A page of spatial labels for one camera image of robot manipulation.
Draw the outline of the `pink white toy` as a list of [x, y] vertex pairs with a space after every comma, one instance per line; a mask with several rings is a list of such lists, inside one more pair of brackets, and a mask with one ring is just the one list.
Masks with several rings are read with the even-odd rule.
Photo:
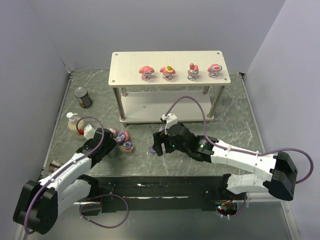
[[119, 134], [118, 130], [114, 127], [108, 127], [107, 128], [111, 133], [112, 133], [112, 137], [113, 138], [116, 138]]

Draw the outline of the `purple spotted toy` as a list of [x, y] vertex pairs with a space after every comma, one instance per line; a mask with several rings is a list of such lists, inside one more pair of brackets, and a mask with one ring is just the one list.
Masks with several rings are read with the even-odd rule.
[[123, 143], [128, 142], [130, 140], [130, 136], [127, 131], [121, 131], [117, 134], [115, 140], [119, 145], [122, 145]]

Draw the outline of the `pink toy yellow hat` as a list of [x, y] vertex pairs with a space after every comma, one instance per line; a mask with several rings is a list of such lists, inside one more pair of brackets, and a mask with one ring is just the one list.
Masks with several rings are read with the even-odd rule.
[[167, 81], [170, 81], [176, 73], [175, 69], [170, 65], [162, 67], [160, 72], [163, 74], [163, 78]]

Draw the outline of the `red bunny ear toy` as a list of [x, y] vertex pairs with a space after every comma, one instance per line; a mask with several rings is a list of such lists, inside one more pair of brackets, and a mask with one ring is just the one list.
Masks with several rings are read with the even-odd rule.
[[187, 73], [188, 73], [187, 78], [188, 78], [189, 80], [191, 80], [191, 81], [194, 81], [194, 80], [197, 78], [198, 74], [199, 74], [199, 67], [198, 67], [198, 65], [196, 65], [196, 64], [194, 64], [194, 63], [190, 63], [190, 64], [189, 64], [189, 69], [188, 69]]

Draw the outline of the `pink blue goggles toy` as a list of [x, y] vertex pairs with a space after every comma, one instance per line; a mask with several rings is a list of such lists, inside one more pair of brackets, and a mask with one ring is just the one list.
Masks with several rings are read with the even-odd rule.
[[217, 78], [218, 74], [220, 73], [220, 71], [223, 69], [223, 67], [219, 64], [212, 64], [211, 66], [208, 67], [207, 72], [208, 72], [208, 76], [210, 78]]

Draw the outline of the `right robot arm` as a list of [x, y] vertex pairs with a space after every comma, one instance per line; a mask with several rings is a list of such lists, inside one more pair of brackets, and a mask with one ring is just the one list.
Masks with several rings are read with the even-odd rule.
[[182, 123], [153, 133], [152, 148], [158, 156], [179, 151], [198, 162], [223, 164], [248, 173], [225, 174], [221, 190], [234, 195], [269, 193], [282, 201], [294, 198], [298, 170], [290, 155], [284, 151], [260, 155], [229, 145], [222, 140], [194, 135]]

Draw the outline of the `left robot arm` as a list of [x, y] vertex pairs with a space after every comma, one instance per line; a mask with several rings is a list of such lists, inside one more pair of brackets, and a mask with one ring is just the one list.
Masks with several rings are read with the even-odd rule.
[[24, 184], [13, 221], [27, 227], [32, 233], [46, 234], [67, 208], [79, 200], [98, 194], [98, 180], [86, 175], [86, 172], [116, 146], [112, 132], [98, 128], [93, 137], [58, 170], [38, 182], [30, 180]]

